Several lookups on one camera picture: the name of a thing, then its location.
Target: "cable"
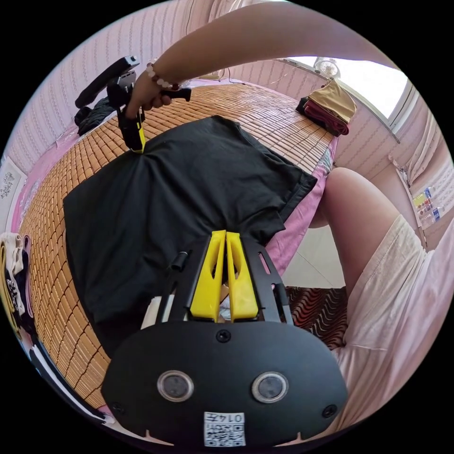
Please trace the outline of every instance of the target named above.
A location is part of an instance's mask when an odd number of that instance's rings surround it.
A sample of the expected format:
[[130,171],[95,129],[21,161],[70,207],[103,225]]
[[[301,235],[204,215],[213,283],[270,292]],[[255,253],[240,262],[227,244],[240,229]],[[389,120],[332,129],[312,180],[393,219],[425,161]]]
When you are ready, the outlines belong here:
[[189,22],[191,20],[192,7],[194,6],[194,3],[195,3],[195,0],[192,0],[191,7],[189,8],[188,23],[186,24],[186,34],[188,34],[188,27],[189,27]]

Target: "bottle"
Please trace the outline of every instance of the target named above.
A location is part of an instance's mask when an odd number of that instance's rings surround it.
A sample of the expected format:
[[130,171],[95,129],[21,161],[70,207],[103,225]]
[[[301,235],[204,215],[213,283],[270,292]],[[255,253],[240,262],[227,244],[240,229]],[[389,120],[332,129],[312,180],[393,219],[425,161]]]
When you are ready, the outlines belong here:
[[437,207],[431,210],[428,214],[426,214],[422,219],[421,219],[421,226],[423,230],[426,228],[430,227],[432,224],[435,224],[440,220],[440,218],[443,216],[443,213],[445,212],[444,207]]
[[435,197],[435,186],[430,186],[426,188],[421,194],[417,195],[413,199],[413,203],[417,210],[420,210],[424,205],[428,204],[428,201],[433,200]]

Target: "thigh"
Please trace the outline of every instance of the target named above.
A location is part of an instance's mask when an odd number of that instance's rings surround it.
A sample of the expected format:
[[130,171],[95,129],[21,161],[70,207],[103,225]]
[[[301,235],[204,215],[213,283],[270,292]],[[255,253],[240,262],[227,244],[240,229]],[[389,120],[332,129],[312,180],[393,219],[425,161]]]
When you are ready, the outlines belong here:
[[370,181],[346,168],[328,175],[320,209],[330,225],[350,295],[399,212]]

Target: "qr code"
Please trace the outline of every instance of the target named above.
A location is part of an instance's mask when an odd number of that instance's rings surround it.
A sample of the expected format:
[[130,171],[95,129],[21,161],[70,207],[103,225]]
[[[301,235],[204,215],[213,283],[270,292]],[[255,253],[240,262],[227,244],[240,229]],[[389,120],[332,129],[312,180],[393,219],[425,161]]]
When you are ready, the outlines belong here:
[[204,415],[205,446],[246,446],[244,413],[209,413]]

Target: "wrist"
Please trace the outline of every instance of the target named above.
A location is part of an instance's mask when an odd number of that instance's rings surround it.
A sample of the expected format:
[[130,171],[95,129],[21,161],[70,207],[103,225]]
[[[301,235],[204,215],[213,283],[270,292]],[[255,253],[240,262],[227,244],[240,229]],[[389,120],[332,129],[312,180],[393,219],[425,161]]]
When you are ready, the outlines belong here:
[[178,69],[173,68],[174,65],[169,65],[161,57],[153,63],[153,71],[162,79],[169,84],[181,85],[185,82],[185,79],[178,75]]

